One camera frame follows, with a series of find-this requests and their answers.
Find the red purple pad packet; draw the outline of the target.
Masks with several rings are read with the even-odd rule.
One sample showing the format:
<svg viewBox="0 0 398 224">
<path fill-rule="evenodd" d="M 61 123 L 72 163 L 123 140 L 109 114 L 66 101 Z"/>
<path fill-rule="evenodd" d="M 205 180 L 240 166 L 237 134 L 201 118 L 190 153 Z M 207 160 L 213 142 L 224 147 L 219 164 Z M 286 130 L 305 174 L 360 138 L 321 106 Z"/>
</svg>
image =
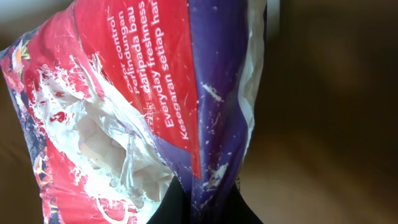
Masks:
<svg viewBox="0 0 398 224">
<path fill-rule="evenodd" d="M 147 223 L 174 177 L 222 223 L 250 145 L 266 1 L 73 1 L 1 52 L 45 223 Z"/>
</svg>

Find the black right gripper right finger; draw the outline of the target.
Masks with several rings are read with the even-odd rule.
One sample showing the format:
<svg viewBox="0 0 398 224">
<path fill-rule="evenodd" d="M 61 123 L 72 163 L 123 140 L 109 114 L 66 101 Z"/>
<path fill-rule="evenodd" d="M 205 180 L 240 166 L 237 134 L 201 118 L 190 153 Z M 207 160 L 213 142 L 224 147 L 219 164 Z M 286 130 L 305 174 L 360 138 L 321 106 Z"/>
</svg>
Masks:
<svg viewBox="0 0 398 224">
<path fill-rule="evenodd" d="M 263 224 L 244 201 L 236 184 L 232 186 L 226 198 L 222 224 Z"/>
</svg>

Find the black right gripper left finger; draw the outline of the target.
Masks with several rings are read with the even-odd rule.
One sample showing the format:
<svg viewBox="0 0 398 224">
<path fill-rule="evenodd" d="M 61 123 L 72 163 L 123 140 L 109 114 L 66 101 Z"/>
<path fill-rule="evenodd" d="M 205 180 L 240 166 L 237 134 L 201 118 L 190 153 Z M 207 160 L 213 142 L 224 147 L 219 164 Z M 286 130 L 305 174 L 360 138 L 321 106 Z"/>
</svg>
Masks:
<svg viewBox="0 0 398 224">
<path fill-rule="evenodd" d="M 190 224 L 190 202 L 176 177 L 147 224 Z"/>
</svg>

